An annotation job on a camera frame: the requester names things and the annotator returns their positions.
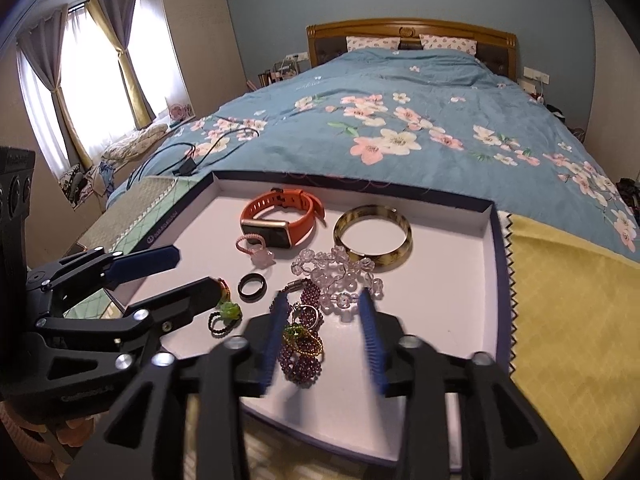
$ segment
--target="watch screen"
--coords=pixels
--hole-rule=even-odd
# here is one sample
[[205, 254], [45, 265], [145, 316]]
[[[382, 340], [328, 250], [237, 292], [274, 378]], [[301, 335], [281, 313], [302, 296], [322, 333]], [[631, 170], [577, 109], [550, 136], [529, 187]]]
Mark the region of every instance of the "watch screen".
[[290, 249], [289, 234], [284, 227], [258, 227], [253, 225], [243, 225], [242, 232], [244, 234], [257, 234], [264, 238], [267, 247], [275, 247], [279, 249]]

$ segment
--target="gray curtain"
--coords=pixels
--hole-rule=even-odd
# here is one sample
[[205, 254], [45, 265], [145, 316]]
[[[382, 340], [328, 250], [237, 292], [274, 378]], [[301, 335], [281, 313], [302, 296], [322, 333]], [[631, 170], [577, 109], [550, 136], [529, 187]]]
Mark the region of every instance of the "gray curtain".
[[76, 134], [60, 86], [60, 58], [67, 11], [68, 7], [63, 6], [50, 18], [41, 19], [36, 27], [21, 33], [18, 36], [18, 48], [43, 85], [51, 92], [69, 164], [80, 164], [81, 168], [88, 170], [92, 166], [92, 160]]
[[156, 116], [140, 87], [127, 48], [135, 6], [136, 0], [89, 0], [86, 9], [118, 52], [120, 75], [136, 127], [140, 129], [149, 126]]

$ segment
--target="curtain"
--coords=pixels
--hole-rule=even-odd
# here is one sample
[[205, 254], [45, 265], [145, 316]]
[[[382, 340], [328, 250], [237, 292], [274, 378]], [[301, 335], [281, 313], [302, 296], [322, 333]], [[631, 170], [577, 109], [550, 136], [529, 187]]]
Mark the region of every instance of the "curtain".
[[167, 108], [166, 98], [170, 94], [171, 81], [168, 72], [171, 64], [175, 65], [173, 47], [165, 41], [166, 36], [166, 24], [141, 0], [136, 0], [129, 53], [140, 86], [156, 116], [160, 116]]
[[80, 164], [84, 170], [88, 170], [91, 158], [79, 142], [61, 87], [60, 65], [67, 9], [67, 6], [63, 6], [50, 18], [41, 19], [36, 27], [22, 33], [18, 37], [18, 48], [43, 85], [51, 92], [69, 163], [72, 166]]
[[156, 118], [140, 88], [129, 55], [129, 39], [136, 0], [89, 0], [87, 11], [118, 53], [120, 74], [136, 127], [145, 128]]
[[70, 165], [65, 141], [56, 120], [51, 92], [42, 84], [27, 58], [20, 51], [18, 51], [18, 75], [22, 98], [33, 133], [51, 171], [56, 178], [60, 178]]
[[135, 129], [116, 59], [89, 13], [71, 12], [62, 44], [62, 88], [78, 138], [94, 162]]

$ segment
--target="blue wall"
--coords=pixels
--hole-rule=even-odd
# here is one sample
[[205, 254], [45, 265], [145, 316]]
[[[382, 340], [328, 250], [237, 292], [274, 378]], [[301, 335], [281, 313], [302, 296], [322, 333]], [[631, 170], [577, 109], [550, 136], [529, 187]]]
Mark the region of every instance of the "blue wall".
[[547, 101], [586, 127], [595, 47], [589, 0], [227, 0], [247, 77], [306, 50], [306, 26], [354, 18], [421, 17], [473, 23], [518, 37], [518, 70], [550, 75]]

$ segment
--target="green flower charm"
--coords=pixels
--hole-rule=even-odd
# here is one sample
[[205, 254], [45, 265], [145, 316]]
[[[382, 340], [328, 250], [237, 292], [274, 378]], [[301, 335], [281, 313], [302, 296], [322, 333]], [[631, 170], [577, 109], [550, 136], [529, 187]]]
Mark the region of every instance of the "green flower charm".
[[240, 305], [237, 303], [225, 301], [225, 303], [220, 305], [220, 317], [225, 321], [240, 319], [241, 314]]

